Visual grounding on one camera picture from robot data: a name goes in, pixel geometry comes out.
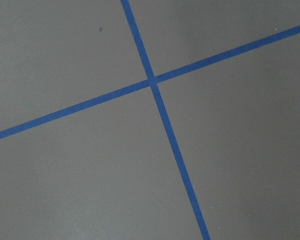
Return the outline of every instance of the diagonal blue stripe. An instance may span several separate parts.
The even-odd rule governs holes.
[[[179,172],[181,174],[181,178],[184,184],[184,187],[186,189],[187,195],[189,197],[196,221],[198,223],[202,238],[204,240],[210,240],[210,236],[209,236],[209,232],[204,220],[204,217],[202,215],[194,188],[192,186],[192,183],[190,181],[190,177],[185,165],[185,162],[183,160],[182,154],[180,152],[179,146],[178,146],[178,142],[174,133],[174,130],[172,128],[164,101],[162,99],[160,90],[158,88],[158,85],[156,83],[156,79],[145,49],[145,46],[143,44],[140,32],[138,30],[138,26],[135,20],[135,17],[133,15],[132,9],[130,7],[129,1],[128,0],[121,0],[121,4],[123,7],[123,10],[125,12],[126,15],[126,19],[128,21],[133,39],[135,41],[135,45],[137,47],[137,50],[139,52],[146,76],[148,77],[148,81],[152,90],[152,94],[156,103],[156,106],[158,108],[158,111],[160,113],[161,119],[162,119],[162,123],[166,132],[166,135],[168,137],[168,140],[170,142],[170,146],[172,148],[173,151],[173,155],[175,158],[175,161],[177,163]]]
[[[186,66],[182,66],[182,67],[179,67],[177,69],[168,71],[166,73],[158,75],[155,79],[156,79],[157,83],[160,83],[160,82],[178,77],[180,75],[187,74],[189,72],[204,68],[206,66],[221,62],[223,60],[232,58],[234,56],[249,52],[251,50],[263,47],[265,45],[272,44],[272,43],[280,41],[282,39],[286,39],[288,37],[291,37],[291,36],[294,36],[294,35],[297,35],[297,34],[300,34],[300,25],[296,26],[296,27],[293,27],[293,28],[290,28],[290,29],[285,30],[285,31],[278,32],[274,35],[270,35],[270,36],[261,38],[259,40],[250,42],[248,44],[233,48],[231,50],[224,51],[224,52],[219,53],[217,55],[210,56],[210,57],[202,59],[200,61],[193,62],[193,63],[188,64]]]
[[[84,109],[91,108],[93,106],[96,106],[98,104],[110,101],[112,99],[116,99],[118,97],[133,93],[135,91],[144,89],[146,87],[149,87],[149,82],[147,80],[140,81],[138,83],[123,87],[121,89],[118,89],[116,91],[109,92],[107,94],[92,98],[90,100],[78,103],[73,106],[69,106],[67,108],[61,109],[59,111],[55,111],[53,113],[41,116],[39,118],[33,119],[31,121],[27,121],[25,123],[22,123],[17,126],[13,126],[11,128],[8,128],[6,130],[0,131],[0,139],[9,137],[11,135],[23,132],[25,130],[34,128],[36,126],[51,122],[53,120],[62,118],[64,116],[82,111]]]

